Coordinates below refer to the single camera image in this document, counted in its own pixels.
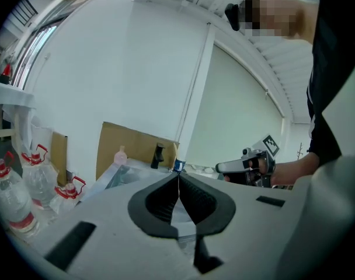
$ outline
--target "bottle label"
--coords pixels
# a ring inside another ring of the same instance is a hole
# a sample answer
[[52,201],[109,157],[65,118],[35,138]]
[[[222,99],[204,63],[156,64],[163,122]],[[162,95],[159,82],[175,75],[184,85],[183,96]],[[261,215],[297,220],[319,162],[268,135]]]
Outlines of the bottle label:
[[32,202],[33,202],[33,204],[35,204],[35,206],[37,206],[38,208],[44,209],[43,204],[41,203],[40,200],[37,200],[37,199],[33,199],[33,198],[32,198]]
[[27,226],[29,226],[34,220],[34,216],[30,212],[27,217],[25,217],[22,221],[20,222],[11,222],[9,221],[9,224],[11,227],[15,229],[23,229]]

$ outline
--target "black device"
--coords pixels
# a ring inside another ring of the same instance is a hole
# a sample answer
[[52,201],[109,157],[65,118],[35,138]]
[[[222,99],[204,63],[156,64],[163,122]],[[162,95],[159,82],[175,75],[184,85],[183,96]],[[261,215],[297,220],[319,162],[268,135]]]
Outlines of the black device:
[[158,169],[158,165],[160,162],[163,162],[165,159],[163,158],[162,151],[165,146],[162,143],[157,143],[155,147],[155,152],[153,154],[152,163],[150,165],[153,169]]
[[[275,170],[275,161],[266,150],[245,148],[242,157],[238,160],[219,163],[215,169],[231,179],[232,183],[254,187],[271,187],[271,175]],[[266,162],[266,173],[259,171],[259,159]]]
[[237,4],[228,4],[224,11],[225,15],[233,30],[238,31],[240,30],[240,24],[238,20],[239,16],[239,6]]

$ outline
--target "black shirt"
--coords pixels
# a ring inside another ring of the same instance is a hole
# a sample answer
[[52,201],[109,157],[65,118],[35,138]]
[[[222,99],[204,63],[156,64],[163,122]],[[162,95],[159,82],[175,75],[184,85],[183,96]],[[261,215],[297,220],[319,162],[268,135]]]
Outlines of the black shirt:
[[322,112],[355,67],[355,0],[320,0],[312,54],[307,105],[314,129],[309,151],[319,156],[321,166],[341,155]]

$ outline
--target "cardboard sheet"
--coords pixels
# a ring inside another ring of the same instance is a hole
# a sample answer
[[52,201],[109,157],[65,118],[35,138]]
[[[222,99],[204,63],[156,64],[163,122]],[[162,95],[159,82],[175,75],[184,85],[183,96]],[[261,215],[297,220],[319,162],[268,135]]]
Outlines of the cardboard sheet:
[[165,146],[162,152],[165,160],[159,165],[173,167],[176,158],[173,144],[178,146],[178,143],[104,122],[98,144],[96,180],[114,162],[114,155],[119,151],[120,146],[125,146],[127,157],[151,163],[157,143]]
[[53,132],[51,137],[50,161],[58,169],[57,183],[64,186],[67,183],[67,136]]

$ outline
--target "white table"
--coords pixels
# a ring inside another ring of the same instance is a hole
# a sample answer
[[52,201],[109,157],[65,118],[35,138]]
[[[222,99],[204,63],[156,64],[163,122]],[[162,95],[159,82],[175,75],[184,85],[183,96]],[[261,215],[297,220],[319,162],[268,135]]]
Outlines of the white table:
[[[36,107],[34,96],[17,87],[0,83],[0,106],[2,106],[2,110],[0,109],[0,138],[11,136],[12,143],[20,157],[22,152],[20,126],[24,125],[25,128],[29,127],[28,123],[21,121],[20,114],[26,114]],[[2,111],[9,116],[14,128],[2,129]]]

